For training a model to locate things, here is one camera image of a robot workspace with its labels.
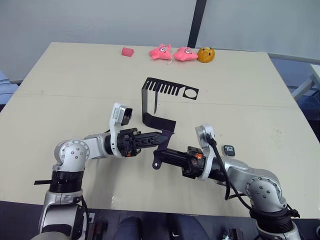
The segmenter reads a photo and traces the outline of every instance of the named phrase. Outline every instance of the small black device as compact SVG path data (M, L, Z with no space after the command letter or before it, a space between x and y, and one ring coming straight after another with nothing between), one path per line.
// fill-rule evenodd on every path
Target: small black device
M224 145L223 151L226 156L234 157L236 155L235 148L231 145Z

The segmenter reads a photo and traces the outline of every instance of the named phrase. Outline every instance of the pink plush toy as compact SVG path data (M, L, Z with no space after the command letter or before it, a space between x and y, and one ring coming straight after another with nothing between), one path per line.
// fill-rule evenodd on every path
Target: pink plush toy
M198 55L191 51L190 47L180 47L178 51L174 54L174 58L179 61L188 61L198 58Z
M152 59L168 59L172 60L172 55L170 53L171 45L160 44L157 48L149 52Z

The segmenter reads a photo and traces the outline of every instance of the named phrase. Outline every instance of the black metal bracket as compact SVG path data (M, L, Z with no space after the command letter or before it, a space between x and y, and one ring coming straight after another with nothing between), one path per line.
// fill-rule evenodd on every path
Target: black metal bracket
M182 97L196 100L198 97L199 89L183 85L176 82L165 81L153 77L148 77L142 88L141 88L141 95L142 95L142 122L150 128L158 129L158 130L165 130L169 132L175 131L176 121L165 119L157 116L152 116L148 113L148 91L155 92L155 100L154 100L154 113L157 111L158 105L158 92L178 96L180 89L184 88L184 92ZM196 95L194 97L190 97L186 94L187 90L193 90Z

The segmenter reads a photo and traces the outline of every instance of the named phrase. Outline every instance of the beige table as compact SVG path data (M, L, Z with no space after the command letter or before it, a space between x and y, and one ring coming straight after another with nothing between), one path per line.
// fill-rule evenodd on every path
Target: beige table
M278 176L303 218L320 216L320 145L266 53L217 50L211 63L168 65L151 60L150 47L133 47L131 58L121 56L121 48L49 46L0 113L0 200L42 204L49 186L33 182L50 178L56 144L105 131L114 102L133 108L128 128L154 131L141 116L141 87L154 77L199 88L196 101L158 97L156 115L177 121L170 148L198 147L194 127L209 123L219 146L233 145L237 159ZM88 206L249 216L237 199L224 201L225 189L212 180L188 179L167 164L154 170L152 153L87 162L82 188Z

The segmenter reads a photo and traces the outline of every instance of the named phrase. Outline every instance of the pink sponge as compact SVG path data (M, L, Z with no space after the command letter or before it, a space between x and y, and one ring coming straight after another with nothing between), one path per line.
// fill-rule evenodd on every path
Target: pink sponge
M134 54L134 50L132 48L123 47L121 55L131 57Z

